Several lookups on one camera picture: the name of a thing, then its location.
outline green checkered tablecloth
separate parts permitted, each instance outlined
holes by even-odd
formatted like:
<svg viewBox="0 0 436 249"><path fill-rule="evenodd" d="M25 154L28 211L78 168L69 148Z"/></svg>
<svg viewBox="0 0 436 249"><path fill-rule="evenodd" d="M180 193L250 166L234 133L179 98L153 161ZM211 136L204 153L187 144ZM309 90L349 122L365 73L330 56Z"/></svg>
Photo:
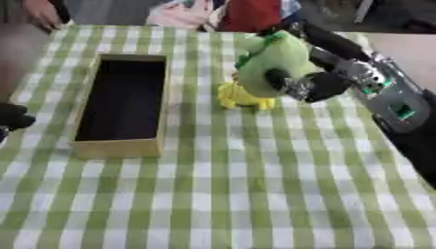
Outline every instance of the green checkered tablecloth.
<svg viewBox="0 0 436 249"><path fill-rule="evenodd" d="M15 95L37 123L0 150L0 247L435 247L434 192L351 96L283 97L259 113L218 105L244 37L58 31ZM72 155L67 136L98 52L169 56L160 159Z"/></svg>

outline box rim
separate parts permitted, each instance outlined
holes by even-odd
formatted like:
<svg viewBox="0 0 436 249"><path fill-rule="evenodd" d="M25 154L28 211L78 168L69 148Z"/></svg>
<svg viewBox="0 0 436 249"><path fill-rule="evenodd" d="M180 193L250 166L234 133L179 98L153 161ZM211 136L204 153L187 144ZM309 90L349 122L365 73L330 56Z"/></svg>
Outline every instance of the box rim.
<svg viewBox="0 0 436 249"><path fill-rule="evenodd" d="M156 60L149 60L149 61L163 61L165 63L165 75L163 80L163 92L162 92L162 100L161 100L161 107L160 107L160 114L159 114L159 123L158 123L158 129L156 131L156 136L153 138L142 138L142 139L123 139L123 140L89 140L89 141L75 141L75 138L77 136L77 132L80 127L80 123L82 122L83 115L85 112L85 109L88 105L91 89L94 84L95 76L98 71L98 68L101 64L101 61L103 59L114 59L114 60L131 60L127 59L128 56L136 57L137 59L134 59L133 61L147 61L144 59L147 58L156 58ZM147 53L98 53L95 57L95 61L91 64L91 70L87 78L85 79L85 89L84 89L84 95L81 97L80 101L80 107L75 117L75 122L73 124L73 127L70 131L69 137L68 137L68 144L71 147L74 147L74 145L78 144L87 144L87 143L100 143L100 144L110 144L110 143L117 143L117 142L153 142L163 139L163 130L165 129L165 125L161 124L164 118L164 105L167 102L167 84L168 84L168 56L164 54L147 54Z"/></svg>

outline green plush toy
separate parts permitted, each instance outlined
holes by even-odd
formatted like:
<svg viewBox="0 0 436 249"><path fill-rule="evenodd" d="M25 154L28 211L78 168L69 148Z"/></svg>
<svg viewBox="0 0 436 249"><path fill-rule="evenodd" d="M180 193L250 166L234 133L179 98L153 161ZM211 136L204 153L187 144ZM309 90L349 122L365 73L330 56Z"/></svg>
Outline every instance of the green plush toy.
<svg viewBox="0 0 436 249"><path fill-rule="evenodd" d="M233 108L236 104L259 105L260 109L272 108L271 99L280 96L280 92L274 90L265 78L270 69L281 69L292 80L319 71L309 61L308 45L286 31L278 31L267 37L250 38L246 41L246 48L247 53L241 55L236 64L234 86L226 83L224 88L219 88L218 98L226 108Z"/></svg>

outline tan box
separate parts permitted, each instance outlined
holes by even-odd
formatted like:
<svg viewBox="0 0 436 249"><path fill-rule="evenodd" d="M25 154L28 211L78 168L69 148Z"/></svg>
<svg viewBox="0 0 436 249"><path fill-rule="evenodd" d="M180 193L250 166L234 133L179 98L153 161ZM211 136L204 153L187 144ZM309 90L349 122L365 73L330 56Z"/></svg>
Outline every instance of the tan box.
<svg viewBox="0 0 436 249"><path fill-rule="evenodd" d="M163 55L99 55L70 137L76 156L159 156L164 142L167 72Z"/></svg>

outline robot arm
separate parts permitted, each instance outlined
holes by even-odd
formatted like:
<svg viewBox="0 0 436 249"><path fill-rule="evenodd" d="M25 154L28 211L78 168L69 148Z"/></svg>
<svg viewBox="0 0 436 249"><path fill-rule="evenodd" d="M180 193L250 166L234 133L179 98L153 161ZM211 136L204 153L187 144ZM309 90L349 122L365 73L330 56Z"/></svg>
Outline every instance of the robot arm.
<svg viewBox="0 0 436 249"><path fill-rule="evenodd" d="M436 96L421 89L389 57L363 49L337 34L306 21L278 25L278 30L313 45L310 60L325 72L293 81L285 72L270 70L265 77L273 89L308 103L325 100L351 89L372 113L385 136L408 158L417 172L436 189Z"/></svg>

